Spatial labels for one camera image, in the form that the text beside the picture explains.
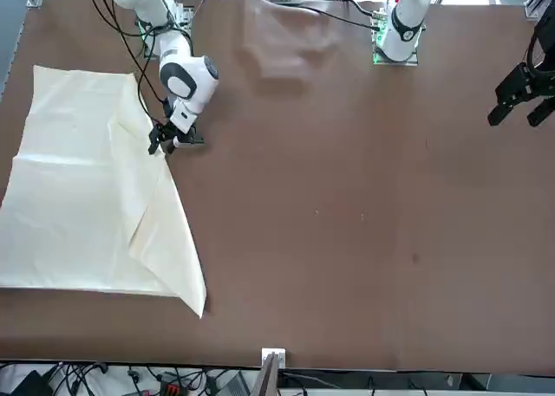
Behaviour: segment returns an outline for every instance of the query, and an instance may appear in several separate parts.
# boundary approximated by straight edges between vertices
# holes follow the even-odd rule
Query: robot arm
[[[193,48],[174,19],[178,6],[174,0],[114,0],[132,9],[145,29],[155,34],[153,53],[160,57],[160,81],[168,96],[164,111],[169,121],[157,124],[150,133],[149,152],[171,140],[167,152],[175,147],[203,143],[194,122],[218,86],[218,70],[207,56],[193,56]]]
[[[406,61],[415,51],[424,16],[432,0],[399,0],[388,17],[380,50],[391,61]]]

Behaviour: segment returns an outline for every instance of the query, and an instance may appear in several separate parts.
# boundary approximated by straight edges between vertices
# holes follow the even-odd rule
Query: floor
[[[31,371],[36,370],[43,375],[53,368],[54,374],[49,380],[49,386],[58,390],[55,396],[69,396],[64,379],[69,377],[73,382],[75,373],[72,371],[75,371],[77,366],[65,363],[3,364],[0,362],[0,395],[13,392]],[[148,390],[150,394],[156,394],[160,390],[160,383],[157,380],[160,376],[158,375],[162,374],[165,380],[169,381],[168,374],[173,375],[175,379],[174,372],[178,371],[175,367],[152,367],[149,371],[144,366],[104,365],[106,370],[103,373],[100,368],[91,367],[89,371],[87,364],[82,366],[83,371],[87,372],[86,380],[92,389],[92,395],[81,386],[78,396],[136,394],[137,388],[132,382],[129,370],[132,370],[136,376],[136,384],[141,391]],[[198,368],[179,368],[183,386],[190,385],[191,387],[190,392],[187,393],[189,396],[203,396],[203,394],[212,396],[209,394],[212,390],[214,391],[213,396],[216,396],[215,393],[218,393],[219,396],[249,396],[247,388],[249,391],[252,390],[258,376],[258,370],[206,368],[204,372],[201,372]],[[241,381],[242,389],[234,388],[233,391],[227,392],[225,388],[228,383],[231,383],[231,386],[237,384],[231,382],[234,378]],[[555,378],[489,374],[475,374],[473,378],[475,379],[474,385],[469,386],[467,379],[457,373],[286,370],[280,371],[277,385],[281,390],[279,393],[281,396],[302,394],[299,392],[300,386],[306,390],[306,396],[452,396],[455,394],[453,391],[457,392],[456,396],[480,396],[479,392],[483,396],[504,396],[504,394],[509,396],[508,393],[512,396],[517,396],[518,393],[521,396],[525,396],[522,393],[543,393],[555,396]],[[212,386],[209,379],[215,380]],[[376,390],[375,394],[364,390],[373,388],[379,390]]]

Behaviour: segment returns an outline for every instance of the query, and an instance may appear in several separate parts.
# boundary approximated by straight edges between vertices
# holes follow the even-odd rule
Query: tabletop
[[[290,367],[553,373],[555,127],[530,128],[532,106],[486,120],[532,24],[501,6],[432,6],[426,24],[418,67],[374,67],[367,29],[206,0],[207,147],[168,159],[204,316],[174,298],[3,289],[0,356],[256,366],[284,347]],[[90,0],[30,10],[0,104],[1,196],[34,64],[134,71]]]

